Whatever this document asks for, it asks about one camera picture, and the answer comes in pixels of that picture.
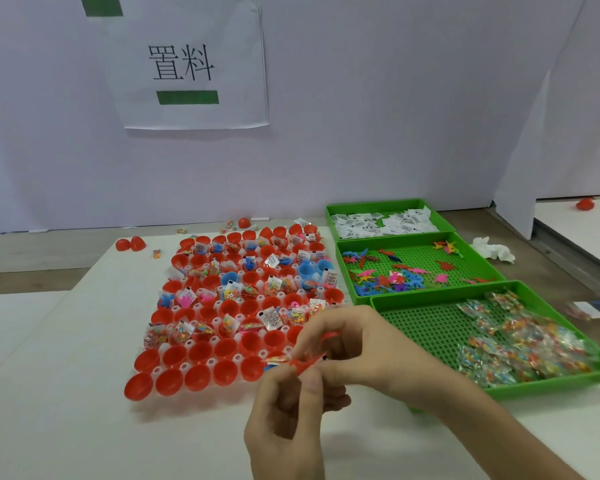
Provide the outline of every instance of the green stripe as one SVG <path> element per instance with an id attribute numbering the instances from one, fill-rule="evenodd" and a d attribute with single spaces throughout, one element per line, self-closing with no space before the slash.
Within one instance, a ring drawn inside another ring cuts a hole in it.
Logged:
<path id="1" fill-rule="evenodd" d="M 87 16 L 122 16 L 120 0 L 81 0 Z"/>
<path id="2" fill-rule="evenodd" d="M 218 91 L 156 91 L 161 106 L 174 104 L 220 104 Z"/>

